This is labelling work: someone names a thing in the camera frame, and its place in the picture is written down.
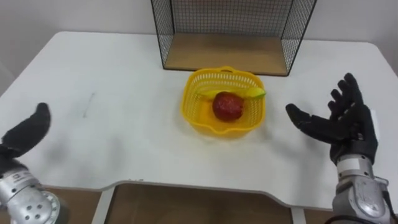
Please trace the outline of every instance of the mark on table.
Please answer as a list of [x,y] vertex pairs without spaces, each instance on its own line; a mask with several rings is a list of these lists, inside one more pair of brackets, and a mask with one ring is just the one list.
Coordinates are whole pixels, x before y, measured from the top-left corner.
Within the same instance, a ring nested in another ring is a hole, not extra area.
[[91,96],[90,96],[90,99],[88,99],[88,103],[87,103],[86,110],[85,110],[85,112],[83,113],[83,118],[86,118],[86,117],[87,117],[87,111],[88,111],[88,108],[90,107],[91,101],[93,101],[94,96],[95,96],[95,92],[92,93]]

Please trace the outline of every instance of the wooden shelf base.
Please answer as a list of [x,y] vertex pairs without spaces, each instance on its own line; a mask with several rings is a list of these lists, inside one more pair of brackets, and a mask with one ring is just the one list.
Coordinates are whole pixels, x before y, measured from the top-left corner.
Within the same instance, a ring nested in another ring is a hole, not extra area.
[[198,70],[224,65],[258,75],[287,75],[277,37],[175,34],[165,67]]

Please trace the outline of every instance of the floor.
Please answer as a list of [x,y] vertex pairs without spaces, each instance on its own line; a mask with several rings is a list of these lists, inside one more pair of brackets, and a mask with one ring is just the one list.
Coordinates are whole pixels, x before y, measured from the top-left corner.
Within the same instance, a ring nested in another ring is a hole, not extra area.
[[[50,189],[71,210],[70,224],[91,223],[99,192]],[[308,224],[325,222],[331,212],[306,210]],[[5,212],[0,223],[9,223]],[[123,184],[116,188],[106,224],[291,224],[289,208],[265,195],[215,190]]]

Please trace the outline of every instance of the apple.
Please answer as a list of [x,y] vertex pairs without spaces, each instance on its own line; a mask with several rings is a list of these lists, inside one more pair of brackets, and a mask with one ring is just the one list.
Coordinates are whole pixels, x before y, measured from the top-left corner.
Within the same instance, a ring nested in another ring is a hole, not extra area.
[[213,112],[222,121],[235,121],[242,117],[243,101],[243,98],[234,93],[222,91],[213,100]]

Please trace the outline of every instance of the table surface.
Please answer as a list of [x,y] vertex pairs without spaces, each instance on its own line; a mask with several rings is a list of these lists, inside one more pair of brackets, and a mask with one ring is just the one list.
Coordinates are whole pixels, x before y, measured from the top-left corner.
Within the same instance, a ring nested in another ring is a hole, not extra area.
[[398,210],[398,79],[372,44],[303,41],[289,77],[260,77],[263,125],[242,139],[197,134],[179,113],[190,72],[163,70],[155,35],[61,32],[0,98],[0,133],[47,102],[52,126],[21,157],[49,186],[106,189],[121,182],[260,192],[290,206],[331,208],[337,184],[329,146],[306,137],[285,105],[328,116],[346,72],[376,110],[375,174]]

